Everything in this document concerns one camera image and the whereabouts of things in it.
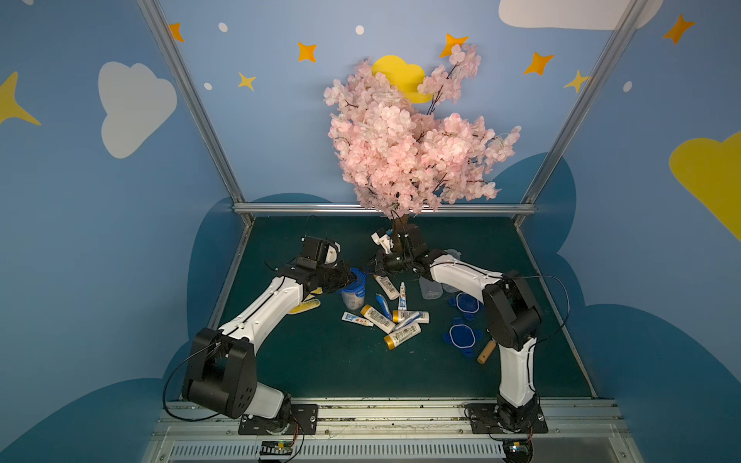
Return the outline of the blue-lid toiletry cup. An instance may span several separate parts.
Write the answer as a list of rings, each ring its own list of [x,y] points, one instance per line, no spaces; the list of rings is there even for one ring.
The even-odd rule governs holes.
[[[359,311],[365,306],[366,298],[366,276],[357,269],[351,268],[352,278],[350,282],[340,290],[340,295],[347,310],[354,312]]]
[[[455,249],[447,249],[446,252],[451,255],[456,260],[461,260],[461,252],[455,250]],[[444,289],[447,293],[457,293],[458,289],[455,286],[443,284],[442,289]]]
[[[443,296],[443,287],[440,283],[426,279],[424,277],[419,278],[419,288],[422,297],[425,300],[436,300]]]

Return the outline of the blue cup lid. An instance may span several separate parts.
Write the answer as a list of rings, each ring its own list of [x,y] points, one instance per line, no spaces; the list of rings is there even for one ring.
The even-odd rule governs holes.
[[[448,331],[444,333],[443,340],[458,349],[465,357],[472,358],[474,347],[483,335],[482,330],[472,328],[463,318],[455,318]]]
[[[465,292],[459,292],[449,298],[449,304],[457,309],[465,320],[473,321],[484,304]]]

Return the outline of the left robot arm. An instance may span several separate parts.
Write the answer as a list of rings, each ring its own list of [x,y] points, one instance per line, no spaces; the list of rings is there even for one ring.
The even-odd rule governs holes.
[[[318,237],[304,237],[301,242],[301,253],[275,271],[267,288],[242,313],[196,335],[185,362],[184,399],[232,419],[289,418],[289,396],[258,382],[259,349],[313,291],[332,293],[357,280],[340,259],[339,243]]]

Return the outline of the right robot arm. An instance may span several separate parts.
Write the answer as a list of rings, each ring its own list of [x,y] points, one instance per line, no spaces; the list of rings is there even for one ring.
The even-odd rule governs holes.
[[[413,224],[372,234],[378,247],[376,273],[410,270],[430,281],[455,287],[482,306],[488,333],[500,349],[501,381],[497,397],[500,426],[516,430],[540,414],[535,391],[533,351],[542,324],[542,310],[524,275],[485,270],[450,253],[432,249]]]

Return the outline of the yellow work glove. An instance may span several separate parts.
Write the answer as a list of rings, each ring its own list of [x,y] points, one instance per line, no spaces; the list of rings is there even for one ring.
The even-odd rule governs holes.
[[[314,310],[318,308],[321,305],[321,301],[313,298],[306,301],[303,301],[302,303],[298,304],[294,308],[292,308],[289,311],[290,316],[296,316],[297,314],[304,314],[306,312],[309,312],[311,310]]]

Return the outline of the orange-cap white bottle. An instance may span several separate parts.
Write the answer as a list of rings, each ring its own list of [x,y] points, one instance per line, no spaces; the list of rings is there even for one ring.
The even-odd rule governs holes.
[[[396,328],[396,324],[391,319],[371,305],[366,305],[361,310],[361,314],[386,334],[391,334]]]
[[[380,286],[380,289],[384,291],[387,298],[389,300],[397,300],[401,296],[399,293],[399,290],[396,288],[396,286],[392,283],[389,277],[381,276],[381,275],[374,275],[374,279],[376,280],[376,283]]]
[[[394,350],[403,343],[406,343],[410,339],[418,336],[422,332],[420,324],[417,322],[411,323],[398,331],[390,333],[384,338],[384,341],[389,350]]]
[[[392,320],[396,324],[405,323],[407,320],[420,324],[428,324],[430,322],[430,314],[420,311],[393,311]]]

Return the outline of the white blue toothpaste tube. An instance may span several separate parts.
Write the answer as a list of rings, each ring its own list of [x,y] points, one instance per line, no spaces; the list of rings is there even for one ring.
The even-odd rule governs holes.
[[[398,299],[398,310],[401,311],[407,311],[407,295],[406,295],[406,285],[405,282],[402,282],[399,286],[399,299]]]

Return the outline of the blue toothbrush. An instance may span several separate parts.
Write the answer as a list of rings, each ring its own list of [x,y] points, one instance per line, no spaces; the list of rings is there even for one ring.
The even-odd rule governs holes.
[[[416,322],[418,319],[420,319],[422,317],[423,317],[423,314],[417,313],[417,314],[415,314],[415,316],[411,316],[411,318],[407,318],[407,319],[403,320],[403,322],[401,322],[400,324],[398,324],[395,327],[394,332],[396,333],[396,332],[399,332],[399,331],[403,330],[403,328],[405,328],[406,326],[408,326],[410,324],[413,324],[414,322]]]
[[[379,305],[380,312],[389,320],[393,319],[392,311],[390,310],[386,297],[380,293],[376,293],[376,302]]]

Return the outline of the pink cherry blossom tree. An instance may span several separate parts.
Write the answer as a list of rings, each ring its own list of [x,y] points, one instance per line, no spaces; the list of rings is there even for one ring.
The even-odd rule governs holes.
[[[514,155],[520,127],[498,134],[478,117],[438,118],[417,109],[380,71],[364,61],[347,80],[323,93],[334,108],[328,136],[343,180],[364,208],[393,221],[442,204],[492,200],[499,188],[487,176]]]

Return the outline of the left circuit board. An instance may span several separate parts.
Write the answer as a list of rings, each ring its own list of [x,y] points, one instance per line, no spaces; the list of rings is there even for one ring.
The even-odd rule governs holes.
[[[290,459],[293,453],[294,443],[290,441],[262,441],[259,445],[258,459]]]

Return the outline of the circuit board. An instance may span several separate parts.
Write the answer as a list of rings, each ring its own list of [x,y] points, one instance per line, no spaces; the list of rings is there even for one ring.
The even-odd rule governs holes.
[[[259,445],[258,459],[290,459],[293,453],[294,443],[290,441],[262,441]]]
[[[503,451],[505,463],[531,463],[534,456],[533,444],[530,441],[505,441]]]

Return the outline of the right circuit board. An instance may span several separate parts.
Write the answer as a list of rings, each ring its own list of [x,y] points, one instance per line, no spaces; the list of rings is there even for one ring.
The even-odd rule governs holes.
[[[505,441],[503,451],[505,463],[531,463],[534,456],[533,444],[530,441]]]

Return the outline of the right aluminium frame post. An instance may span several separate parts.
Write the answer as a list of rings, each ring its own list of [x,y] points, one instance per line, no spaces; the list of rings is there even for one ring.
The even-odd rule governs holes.
[[[554,144],[541,162],[536,175],[528,186],[521,202],[520,211],[513,216],[513,225],[520,229],[528,215],[536,212],[536,201],[544,187],[554,174],[567,148],[573,141],[580,126],[586,120],[592,105],[596,102],[602,88],[615,69],[619,59],[627,49],[636,31],[644,10],[648,9],[648,0],[632,0],[627,3],[623,15],[609,38],[606,46],[592,68],[590,79],[579,92],[577,100],[570,110]]]

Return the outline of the aluminium frame post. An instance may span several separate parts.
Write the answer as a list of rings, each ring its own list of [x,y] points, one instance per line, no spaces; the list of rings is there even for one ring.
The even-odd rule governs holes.
[[[177,86],[185,104],[193,117],[196,127],[205,142],[206,148],[214,162],[214,165],[231,196],[233,204],[244,202],[242,190],[233,171],[233,167],[227,158],[222,144],[220,143],[213,124],[206,113],[206,108],[194,85],[192,76],[187,69],[183,56],[179,51],[177,41],[169,28],[164,11],[158,1],[138,0],[137,4],[144,15],[148,27],[152,31],[157,45],[165,61],[175,78]]]
[[[536,201],[544,187],[554,174],[567,148],[573,141],[580,126],[586,120],[592,105],[596,102],[602,88],[615,69],[619,59],[627,49],[636,31],[644,10],[648,9],[648,0],[632,0],[627,3],[623,15],[609,38],[606,46],[592,68],[590,79],[579,92],[577,100],[570,110],[554,144],[541,162],[536,175],[528,186],[521,202],[520,211],[513,216],[513,225],[520,229],[528,215],[536,212]]]

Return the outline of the green wooden-handled scraper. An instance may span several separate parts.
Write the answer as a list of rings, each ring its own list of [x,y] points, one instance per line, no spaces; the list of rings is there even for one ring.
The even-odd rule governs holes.
[[[477,362],[480,365],[485,365],[488,359],[491,357],[493,352],[495,351],[497,347],[496,341],[490,340],[484,349],[480,352],[479,356],[477,357]]]

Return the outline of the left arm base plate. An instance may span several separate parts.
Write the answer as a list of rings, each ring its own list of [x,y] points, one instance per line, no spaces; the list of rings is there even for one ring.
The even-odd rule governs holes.
[[[239,435],[315,435],[318,424],[318,405],[292,404],[283,407],[276,418],[244,415],[239,421]]]

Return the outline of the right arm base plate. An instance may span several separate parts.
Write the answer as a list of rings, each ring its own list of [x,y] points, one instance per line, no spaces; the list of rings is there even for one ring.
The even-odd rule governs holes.
[[[464,417],[474,434],[546,434],[549,432],[540,404],[521,407],[509,403],[482,402],[465,406]]]

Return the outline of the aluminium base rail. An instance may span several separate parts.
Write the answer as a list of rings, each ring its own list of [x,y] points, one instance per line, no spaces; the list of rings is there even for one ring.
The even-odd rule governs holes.
[[[490,399],[337,399],[318,405],[315,435],[239,435],[239,421],[208,418],[190,402],[173,402],[185,415],[162,416],[145,462],[504,462],[505,441],[530,441],[532,462],[640,462],[643,457],[617,403],[606,399],[544,399],[546,434],[474,434],[464,417],[469,403]],[[262,441],[294,443],[290,459],[258,459]]]

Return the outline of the left aluminium frame post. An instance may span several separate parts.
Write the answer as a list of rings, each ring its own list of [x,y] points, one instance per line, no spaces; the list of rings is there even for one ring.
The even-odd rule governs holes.
[[[222,144],[220,143],[213,124],[206,113],[206,108],[194,85],[192,76],[187,69],[183,56],[179,51],[177,41],[169,28],[164,11],[158,1],[138,0],[137,4],[144,15],[148,27],[152,31],[157,45],[165,61],[175,78],[177,86],[185,104],[193,117],[196,127],[205,142],[206,148],[214,162],[214,165],[231,196],[233,204],[244,202],[242,190],[233,171],[233,167],[227,158]]]

